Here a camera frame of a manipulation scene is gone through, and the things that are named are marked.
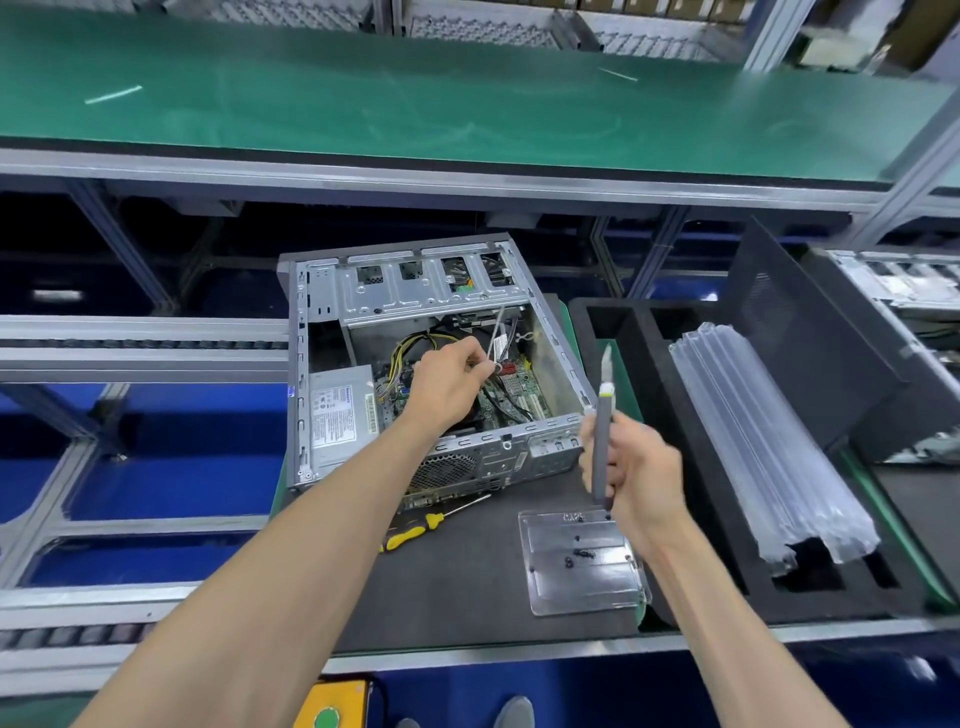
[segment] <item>green conveyor belt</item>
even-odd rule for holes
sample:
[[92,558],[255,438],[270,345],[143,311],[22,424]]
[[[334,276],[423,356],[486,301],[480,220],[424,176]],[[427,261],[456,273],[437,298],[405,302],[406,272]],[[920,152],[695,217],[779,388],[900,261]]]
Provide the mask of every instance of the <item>green conveyor belt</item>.
[[0,9],[8,137],[874,182],[948,94],[790,69]]

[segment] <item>screwdriver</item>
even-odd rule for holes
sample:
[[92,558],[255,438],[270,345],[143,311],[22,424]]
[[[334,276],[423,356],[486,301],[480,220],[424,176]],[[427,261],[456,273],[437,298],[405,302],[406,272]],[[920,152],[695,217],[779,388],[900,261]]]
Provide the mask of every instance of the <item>screwdriver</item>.
[[393,536],[388,536],[386,538],[386,540],[380,546],[380,553],[383,553],[384,551],[393,551],[396,548],[400,548],[408,541],[413,541],[427,531],[432,531],[438,525],[443,523],[445,519],[449,518],[457,511],[462,511],[464,508],[469,508],[471,505],[475,505],[481,500],[486,500],[492,495],[493,493],[487,493],[485,496],[476,498],[469,503],[465,503],[459,508],[454,508],[452,511],[447,511],[446,513],[428,513],[421,519],[416,519],[415,521],[406,523],[400,527],[403,529],[401,533],[396,533]]

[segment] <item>gray shoe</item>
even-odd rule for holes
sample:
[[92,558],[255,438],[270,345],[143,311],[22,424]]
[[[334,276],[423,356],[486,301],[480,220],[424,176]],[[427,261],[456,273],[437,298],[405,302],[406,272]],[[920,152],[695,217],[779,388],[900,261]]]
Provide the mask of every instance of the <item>gray shoe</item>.
[[534,705],[523,695],[512,697],[493,722],[493,728],[534,728]]

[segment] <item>forearm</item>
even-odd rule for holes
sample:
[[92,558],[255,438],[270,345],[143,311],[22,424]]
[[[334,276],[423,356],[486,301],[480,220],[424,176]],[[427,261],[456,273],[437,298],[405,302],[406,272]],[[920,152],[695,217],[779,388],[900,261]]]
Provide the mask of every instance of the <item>forearm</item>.
[[157,627],[76,726],[292,725],[437,436],[400,417],[298,498]]
[[692,519],[652,543],[648,563],[722,725],[847,725],[750,608]]

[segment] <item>yellow screwdriver handle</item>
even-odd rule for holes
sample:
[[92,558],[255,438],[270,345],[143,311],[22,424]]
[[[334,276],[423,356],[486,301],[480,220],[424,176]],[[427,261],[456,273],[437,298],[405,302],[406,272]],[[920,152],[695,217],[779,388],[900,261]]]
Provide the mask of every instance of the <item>yellow screwdriver handle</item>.
[[380,547],[380,553],[383,553],[384,551],[393,551],[395,548],[400,548],[408,541],[413,541],[419,536],[422,536],[428,530],[432,531],[443,522],[443,513],[428,513],[422,521],[411,523],[402,533],[397,533],[387,539]]

